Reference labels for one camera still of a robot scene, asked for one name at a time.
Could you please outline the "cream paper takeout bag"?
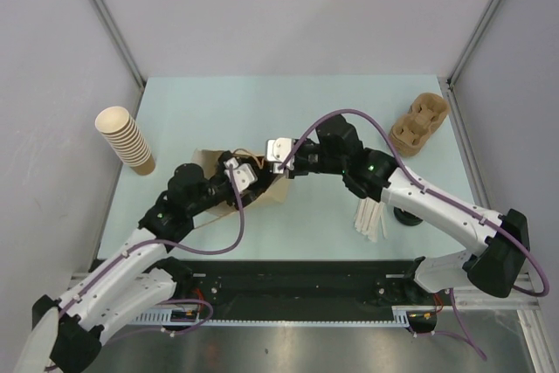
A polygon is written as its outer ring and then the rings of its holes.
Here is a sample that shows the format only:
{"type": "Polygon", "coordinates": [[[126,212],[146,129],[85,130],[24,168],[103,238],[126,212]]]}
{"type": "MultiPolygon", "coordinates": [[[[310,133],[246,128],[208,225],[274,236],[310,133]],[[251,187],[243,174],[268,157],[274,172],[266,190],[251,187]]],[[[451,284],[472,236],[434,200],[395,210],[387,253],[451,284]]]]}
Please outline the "cream paper takeout bag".
{"type": "MultiPolygon", "coordinates": [[[[191,162],[198,164],[204,171],[204,176],[210,179],[217,173],[219,158],[225,150],[196,149],[191,162]]],[[[290,180],[284,176],[269,172],[268,161],[262,154],[256,154],[248,149],[237,148],[230,150],[238,164],[249,164],[256,176],[256,181],[249,187],[242,187],[238,183],[242,204],[245,210],[273,204],[283,204],[288,195],[290,180]]],[[[195,229],[213,224],[238,212],[235,199],[232,203],[222,202],[195,216],[195,229]]]]}

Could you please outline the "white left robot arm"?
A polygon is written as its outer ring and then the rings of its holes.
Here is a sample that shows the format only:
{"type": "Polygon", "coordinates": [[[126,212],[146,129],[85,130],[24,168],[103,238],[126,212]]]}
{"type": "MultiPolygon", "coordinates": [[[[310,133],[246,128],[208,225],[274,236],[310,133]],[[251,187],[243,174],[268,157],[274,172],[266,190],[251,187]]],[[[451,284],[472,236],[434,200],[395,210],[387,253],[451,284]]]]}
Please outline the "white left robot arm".
{"type": "Polygon", "coordinates": [[[171,299],[186,301],[193,282],[169,253],[191,233],[199,214],[220,204],[243,213],[275,180],[261,158],[222,153],[211,176],[193,162],[178,166],[167,188],[121,248],[57,299],[32,307],[39,324],[57,310],[56,335],[41,371],[82,372],[109,339],[146,309],[171,299]]]}

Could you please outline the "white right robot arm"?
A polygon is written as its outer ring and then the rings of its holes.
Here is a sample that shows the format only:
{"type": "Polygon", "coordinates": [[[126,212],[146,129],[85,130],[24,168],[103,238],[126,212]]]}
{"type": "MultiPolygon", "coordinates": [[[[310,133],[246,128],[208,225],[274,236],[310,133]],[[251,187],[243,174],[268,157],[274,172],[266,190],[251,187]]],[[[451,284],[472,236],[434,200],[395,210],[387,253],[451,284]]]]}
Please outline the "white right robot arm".
{"type": "Polygon", "coordinates": [[[445,194],[413,174],[396,152],[364,147],[342,112],[325,115],[310,130],[316,142],[307,135],[269,142],[275,172],[339,175],[357,197],[411,214],[463,245],[461,252],[415,261],[403,282],[409,302],[423,304],[436,292],[468,285],[497,298],[510,295],[528,251],[527,220],[520,212],[502,215],[445,194]]]}

